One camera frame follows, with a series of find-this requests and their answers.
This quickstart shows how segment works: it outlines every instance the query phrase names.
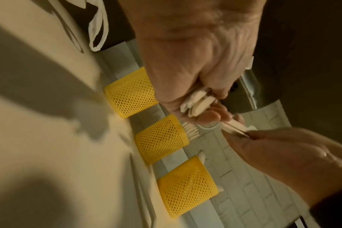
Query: tiled wall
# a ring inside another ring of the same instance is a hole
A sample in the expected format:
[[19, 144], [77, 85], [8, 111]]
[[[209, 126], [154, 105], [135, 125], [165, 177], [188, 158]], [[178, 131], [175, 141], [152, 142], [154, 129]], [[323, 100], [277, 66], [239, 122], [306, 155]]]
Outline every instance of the tiled wall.
[[[259, 130], [290, 126], [280, 101], [242, 116]], [[184, 150], [188, 157], [200, 150], [207, 154], [207, 170], [225, 189], [211, 199], [225, 228], [284, 228], [300, 215], [309, 228], [319, 227], [296, 193], [247, 165], [219, 129], [200, 130], [200, 135]]]

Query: yellow mesh cup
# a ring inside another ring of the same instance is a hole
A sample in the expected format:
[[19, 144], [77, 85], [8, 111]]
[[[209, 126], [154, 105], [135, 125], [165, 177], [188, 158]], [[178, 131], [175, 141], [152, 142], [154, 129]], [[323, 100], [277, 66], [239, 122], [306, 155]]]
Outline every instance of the yellow mesh cup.
[[113, 110], [122, 118], [158, 103], [144, 67], [106, 86], [103, 91]]
[[172, 114], [138, 133], [135, 142], [147, 165], [190, 143], [179, 120]]
[[197, 156], [157, 180], [162, 201], [172, 218], [217, 195], [216, 184]]

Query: yellow plastic holder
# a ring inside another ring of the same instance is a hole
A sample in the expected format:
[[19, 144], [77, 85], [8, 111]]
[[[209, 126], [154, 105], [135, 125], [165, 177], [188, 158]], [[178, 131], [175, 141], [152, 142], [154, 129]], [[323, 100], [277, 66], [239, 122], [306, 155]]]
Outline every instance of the yellow plastic holder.
[[147, 165], [190, 143], [179, 120], [172, 114], [138, 133], [135, 142]]
[[122, 118], [158, 103], [144, 67], [109, 84], [103, 92], [112, 109]]
[[157, 180], [163, 204], [176, 218], [219, 193], [215, 182], [197, 156]]

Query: hand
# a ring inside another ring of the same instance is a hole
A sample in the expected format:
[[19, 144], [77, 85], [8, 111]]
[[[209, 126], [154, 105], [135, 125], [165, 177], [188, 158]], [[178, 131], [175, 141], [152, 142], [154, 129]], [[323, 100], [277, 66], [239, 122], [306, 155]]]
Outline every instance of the hand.
[[156, 99], [177, 117], [229, 121], [221, 105], [189, 118], [180, 105], [204, 85], [225, 98], [248, 65], [266, 0], [120, 0], [135, 30]]
[[250, 139], [223, 132], [249, 165], [283, 182], [313, 206], [342, 190], [342, 145], [300, 128], [251, 131]]

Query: beige surface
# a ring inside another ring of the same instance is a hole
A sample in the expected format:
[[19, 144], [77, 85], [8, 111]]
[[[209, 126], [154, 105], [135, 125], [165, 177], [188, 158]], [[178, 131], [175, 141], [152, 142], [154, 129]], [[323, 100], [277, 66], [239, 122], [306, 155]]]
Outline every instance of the beige surface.
[[0, 0], [0, 227], [142, 227], [130, 153], [157, 227], [181, 227], [103, 98], [111, 72], [50, 2]]

